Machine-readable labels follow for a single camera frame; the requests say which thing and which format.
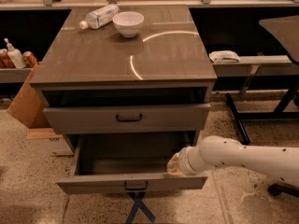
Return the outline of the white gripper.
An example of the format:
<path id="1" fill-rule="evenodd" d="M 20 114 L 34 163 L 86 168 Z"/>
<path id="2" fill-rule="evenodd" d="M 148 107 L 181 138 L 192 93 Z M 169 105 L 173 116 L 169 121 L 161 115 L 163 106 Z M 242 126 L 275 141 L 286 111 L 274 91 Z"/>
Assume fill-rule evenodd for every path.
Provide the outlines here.
<path id="1" fill-rule="evenodd" d="M 170 175 L 199 175 L 211 168 L 200 154 L 199 147 L 185 147 L 167 163 Z"/>

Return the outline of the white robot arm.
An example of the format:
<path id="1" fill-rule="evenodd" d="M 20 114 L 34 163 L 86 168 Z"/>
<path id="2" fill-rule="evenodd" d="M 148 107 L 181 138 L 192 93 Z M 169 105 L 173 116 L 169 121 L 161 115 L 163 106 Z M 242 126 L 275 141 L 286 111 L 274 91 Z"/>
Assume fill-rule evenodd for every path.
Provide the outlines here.
<path id="1" fill-rule="evenodd" d="M 299 187 L 299 148 L 245 146 L 217 135 L 185 147 L 168 162 L 170 175 L 198 175 L 213 168 L 244 167 Z"/>

